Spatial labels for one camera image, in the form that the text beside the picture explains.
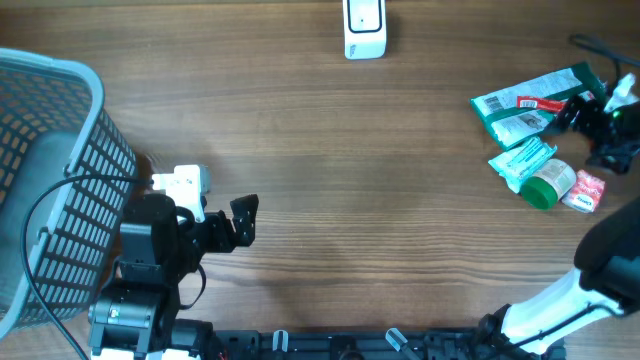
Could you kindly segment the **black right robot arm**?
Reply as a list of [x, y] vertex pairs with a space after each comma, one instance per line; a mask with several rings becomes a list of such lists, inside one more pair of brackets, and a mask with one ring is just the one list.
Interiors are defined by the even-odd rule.
[[[639, 105], [608, 109], [597, 100], [568, 100], [546, 128], [578, 132], [591, 143], [588, 163], [627, 172], [639, 152]], [[589, 230], [572, 269], [533, 298], [489, 317], [491, 359], [543, 356], [565, 336], [607, 317], [639, 309], [639, 202], [633, 200]]]

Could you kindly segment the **red Nescafe coffee stick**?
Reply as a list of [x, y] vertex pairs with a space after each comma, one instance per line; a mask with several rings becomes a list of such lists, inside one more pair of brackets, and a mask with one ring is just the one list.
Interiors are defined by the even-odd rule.
[[560, 113], [569, 102], [573, 94], [565, 94], [555, 96], [554, 98], [535, 97], [535, 96], [517, 96], [516, 107], [545, 111], [548, 113]]

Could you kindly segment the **small jar green lid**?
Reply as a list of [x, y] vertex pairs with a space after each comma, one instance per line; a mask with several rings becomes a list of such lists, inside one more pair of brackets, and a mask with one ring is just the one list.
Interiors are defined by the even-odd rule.
[[575, 185], [576, 172], [564, 161], [549, 159], [521, 186], [522, 198], [538, 210], [550, 210]]

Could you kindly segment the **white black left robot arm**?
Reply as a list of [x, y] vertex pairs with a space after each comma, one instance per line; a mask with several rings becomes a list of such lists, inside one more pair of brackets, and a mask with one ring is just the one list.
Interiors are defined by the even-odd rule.
[[179, 318], [186, 309], [180, 282], [203, 273], [207, 253], [230, 253], [255, 239], [259, 198], [233, 200], [196, 221], [164, 194], [130, 202], [120, 225], [123, 250], [90, 306], [88, 344], [94, 359], [226, 359], [227, 347], [209, 322]]

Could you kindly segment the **small red snack packet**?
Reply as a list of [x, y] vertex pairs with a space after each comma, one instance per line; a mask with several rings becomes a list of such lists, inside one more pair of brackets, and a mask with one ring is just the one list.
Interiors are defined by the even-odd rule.
[[579, 212], [593, 213], [604, 195], [606, 183], [585, 170], [576, 173], [576, 182], [561, 202]]

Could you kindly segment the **light green tissue pack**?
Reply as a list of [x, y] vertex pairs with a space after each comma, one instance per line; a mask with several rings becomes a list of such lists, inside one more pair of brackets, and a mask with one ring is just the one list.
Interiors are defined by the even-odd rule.
[[505, 179], [507, 187], [518, 194], [525, 181], [557, 151], [539, 137], [532, 137], [522, 145], [514, 147], [493, 159], [488, 164]]

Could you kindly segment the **green 3M gloves pack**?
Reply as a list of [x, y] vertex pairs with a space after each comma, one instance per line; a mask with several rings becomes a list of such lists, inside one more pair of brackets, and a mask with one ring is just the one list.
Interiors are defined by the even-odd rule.
[[472, 98], [470, 105], [493, 140], [508, 150], [543, 132], [571, 97], [601, 100], [605, 90], [582, 62]]

